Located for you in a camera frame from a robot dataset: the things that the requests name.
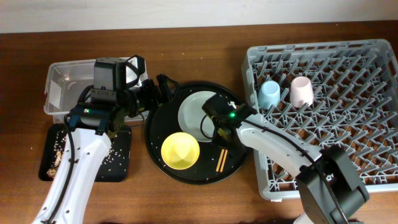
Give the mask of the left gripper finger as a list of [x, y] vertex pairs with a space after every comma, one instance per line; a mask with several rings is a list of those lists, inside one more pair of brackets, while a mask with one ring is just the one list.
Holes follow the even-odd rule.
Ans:
[[172, 98], [172, 94], [170, 91], [170, 85], [172, 82], [170, 78], [164, 74], [159, 74], [156, 76], [158, 82], [158, 89], [159, 89], [159, 103], [167, 103]]
[[166, 83], [171, 93], [177, 93], [180, 89], [180, 85], [177, 81], [171, 79], [170, 77], [166, 77]]

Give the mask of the wooden chopstick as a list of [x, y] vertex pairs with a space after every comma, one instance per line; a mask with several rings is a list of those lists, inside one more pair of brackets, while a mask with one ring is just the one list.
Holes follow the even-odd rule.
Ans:
[[224, 155], [223, 155], [223, 160], [222, 160], [221, 166], [220, 166], [220, 172], [223, 172], [223, 170], [224, 170], [224, 166], [225, 166], [227, 155], [228, 155], [228, 150], [225, 149], [225, 152], [224, 152]]
[[224, 152], [225, 152], [224, 149], [222, 149], [221, 152], [220, 152], [220, 156], [219, 156], [218, 163], [217, 163], [217, 166], [216, 166], [216, 172], [220, 172], [220, 166], [221, 166], [221, 162], [223, 160]]

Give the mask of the light grey plate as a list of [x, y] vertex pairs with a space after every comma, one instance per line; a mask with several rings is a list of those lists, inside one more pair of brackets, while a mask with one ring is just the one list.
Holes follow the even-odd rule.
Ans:
[[182, 131], [192, 135], [198, 142], [211, 142], [211, 139], [202, 134], [200, 128], [208, 137], [211, 137], [215, 130], [211, 119], [201, 108], [213, 95], [215, 92], [212, 91], [192, 92], [183, 100], [178, 111], [178, 123]]

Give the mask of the yellow bowl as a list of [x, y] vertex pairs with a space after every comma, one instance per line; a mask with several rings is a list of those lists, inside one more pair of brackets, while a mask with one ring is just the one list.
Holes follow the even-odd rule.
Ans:
[[196, 163], [199, 155], [199, 143], [188, 133], [173, 133], [164, 140], [161, 146], [162, 160], [175, 170], [190, 168]]

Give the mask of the blue plastic cup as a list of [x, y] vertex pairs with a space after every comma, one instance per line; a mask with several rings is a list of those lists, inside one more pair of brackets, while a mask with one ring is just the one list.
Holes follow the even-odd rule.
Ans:
[[280, 101], [280, 86], [277, 82], [269, 80], [262, 84], [259, 94], [258, 103], [262, 109], [268, 110], [272, 106], [277, 106]]

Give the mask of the pink plastic cup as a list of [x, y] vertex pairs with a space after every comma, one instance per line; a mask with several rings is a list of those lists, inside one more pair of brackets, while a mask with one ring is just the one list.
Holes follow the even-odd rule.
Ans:
[[310, 79], [303, 76], [294, 78], [290, 86], [290, 103], [300, 108], [306, 103], [309, 106], [312, 105], [313, 101], [314, 94]]

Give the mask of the food scraps pile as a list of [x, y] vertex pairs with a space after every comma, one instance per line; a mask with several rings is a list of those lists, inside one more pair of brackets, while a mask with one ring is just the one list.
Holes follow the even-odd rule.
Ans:
[[51, 161], [49, 165], [49, 169], [46, 172], [47, 177], [54, 179], [60, 163], [62, 161], [64, 148], [66, 145], [67, 137], [59, 137], [55, 140], [55, 144], [52, 149]]

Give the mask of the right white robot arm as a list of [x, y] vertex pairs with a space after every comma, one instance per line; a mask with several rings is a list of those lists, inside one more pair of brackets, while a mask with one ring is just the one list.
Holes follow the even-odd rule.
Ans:
[[215, 143], [251, 148], [295, 178], [304, 210], [296, 223], [348, 223], [369, 200], [351, 159], [339, 146], [322, 149], [300, 141], [247, 105], [204, 111], [215, 125]]

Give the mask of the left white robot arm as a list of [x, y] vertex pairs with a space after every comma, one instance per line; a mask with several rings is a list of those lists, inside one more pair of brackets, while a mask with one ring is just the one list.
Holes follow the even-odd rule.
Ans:
[[[127, 82], [127, 71], [137, 78]], [[34, 223], [82, 223], [96, 175], [111, 140], [126, 117], [156, 110], [177, 95], [180, 85], [164, 74], [137, 86], [147, 71], [139, 55], [102, 57], [94, 64], [94, 82], [64, 117], [67, 129], [62, 161]]]

